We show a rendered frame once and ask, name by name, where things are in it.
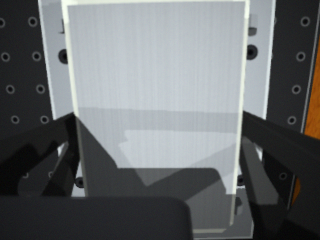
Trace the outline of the white plate with grid of square wells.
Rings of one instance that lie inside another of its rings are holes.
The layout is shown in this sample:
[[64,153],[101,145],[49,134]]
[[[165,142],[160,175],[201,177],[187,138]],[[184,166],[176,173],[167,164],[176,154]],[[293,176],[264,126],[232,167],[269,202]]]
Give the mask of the white plate with grid of square wells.
[[[79,116],[78,116],[78,107],[77,107],[73,62],[72,62],[72,52],[71,52],[67,5],[102,4],[102,3],[132,3],[132,2],[173,2],[173,1],[246,1],[239,119],[238,119],[234,183],[233,183],[232,206],[231,206],[231,217],[230,217],[230,226],[231,226],[233,224],[233,219],[234,219],[238,162],[239,162],[239,150],[240,150],[244,83],[245,83],[245,68],[246,68],[246,52],[247,52],[247,36],[248,36],[249,0],[62,0],[64,28],[65,28],[65,37],[66,37],[66,46],[67,46],[67,55],[68,55],[68,64],[69,64],[69,73],[70,73],[70,82],[71,82],[74,114],[76,116],[79,154],[80,154],[80,163],[81,163],[85,197],[88,197],[88,190],[87,190],[87,182],[86,182],[86,174],[85,174],[85,166],[84,166],[84,158],[83,158],[83,150],[82,150],[82,141],[81,141],[81,133],[80,133],[80,125],[79,125]],[[193,229],[193,233],[222,233],[225,230],[226,229]]]

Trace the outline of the dark grey perforated base plate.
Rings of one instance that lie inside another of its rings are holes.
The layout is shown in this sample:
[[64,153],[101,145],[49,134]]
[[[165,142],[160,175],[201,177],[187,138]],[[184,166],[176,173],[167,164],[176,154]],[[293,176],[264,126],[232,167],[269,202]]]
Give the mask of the dark grey perforated base plate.
[[[305,134],[320,38],[320,0],[276,0],[266,120]],[[53,121],[38,0],[0,0],[0,140]],[[40,196],[58,149],[18,183]],[[267,176],[288,211],[297,176],[263,150]]]

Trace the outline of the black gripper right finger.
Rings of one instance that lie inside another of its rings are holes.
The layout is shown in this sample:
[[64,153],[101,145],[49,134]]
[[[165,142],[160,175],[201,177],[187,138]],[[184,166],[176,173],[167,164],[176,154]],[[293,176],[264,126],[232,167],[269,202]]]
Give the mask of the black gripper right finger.
[[[254,143],[298,177],[300,192],[289,212]],[[257,240],[320,240],[320,139],[243,110],[239,165]]]

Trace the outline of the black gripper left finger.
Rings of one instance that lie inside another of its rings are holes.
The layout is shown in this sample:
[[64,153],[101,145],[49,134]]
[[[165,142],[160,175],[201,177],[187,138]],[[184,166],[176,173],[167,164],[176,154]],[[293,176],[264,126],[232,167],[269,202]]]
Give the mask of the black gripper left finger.
[[71,197],[80,162],[74,111],[0,140],[0,195],[19,196],[19,180],[62,144],[53,173],[40,196]]

